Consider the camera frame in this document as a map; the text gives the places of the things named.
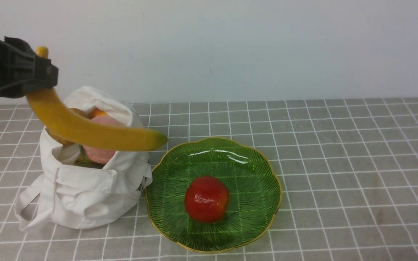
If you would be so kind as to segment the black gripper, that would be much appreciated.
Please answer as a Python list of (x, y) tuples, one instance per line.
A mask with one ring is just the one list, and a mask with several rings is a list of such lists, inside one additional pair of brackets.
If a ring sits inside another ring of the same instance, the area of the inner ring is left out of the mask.
[(0, 97), (20, 99), (33, 91), (50, 89), (58, 84), (58, 68), (51, 59), (42, 58), (19, 38), (0, 39), (0, 51), (4, 44), (8, 46), (5, 69), (9, 81), (0, 89)]

